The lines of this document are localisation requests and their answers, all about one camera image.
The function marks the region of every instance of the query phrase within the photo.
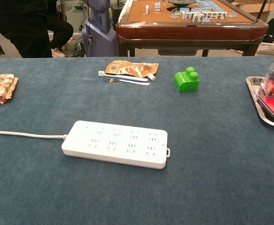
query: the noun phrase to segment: spoon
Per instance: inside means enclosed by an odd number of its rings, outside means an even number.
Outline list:
[[[103,76],[103,79],[105,81],[109,82],[109,83],[114,83],[114,82],[117,82],[117,81],[123,81],[123,82],[127,82],[127,83],[150,85],[150,83],[148,83],[148,82],[137,82],[137,81],[122,80],[122,79],[110,78],[110,77],[107,77],[107,76]]]

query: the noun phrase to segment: orange snack packet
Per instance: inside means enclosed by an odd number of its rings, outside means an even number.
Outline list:
[[[158,63],[134,63],[124,60],[114,60],[105,69],[106,74],[114,75],[132,75],[136,77],[148,77],[154,81],[156,78]]]
[[[14,74],[0,74],[0,105],[12,98],[18,78]]]

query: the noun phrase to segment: person's leg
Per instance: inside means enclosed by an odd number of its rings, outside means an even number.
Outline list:
[[[52,49],[61,49],[73,35],[72,25],[60,19],[58,15],[47,16],[47,29],[53,31]]]
[[[23,58],[51,58],[44,13],[0,15],[0,33],[15,45]]]

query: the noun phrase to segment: toothbrush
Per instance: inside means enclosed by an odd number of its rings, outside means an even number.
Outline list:
[[[105,74],[104,71],[102,70],[98,71],[98,76],[107,76],[110,78],[125,79],[130,81],[140,81],[140,82],[148,81],[147,78],[143,78],[143,77],[134,77],[134,76],[125,76],[125,75],[108,75],[108,74]]]

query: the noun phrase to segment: metal tray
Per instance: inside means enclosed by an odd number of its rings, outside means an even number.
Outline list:
[[[269,113],[266,110],[263,110],[263,108],[258,103],[257,98],[257,92],[259,91],[260,82],[262,81],[262,76],[249,76],[246,78],[246,82],[249,88],[249,91],[251,93],[252,99],[254,101],[255,107],[258,110],[259,116],[263,121],[266,123],[274,126],[274,118],[269,115]]]

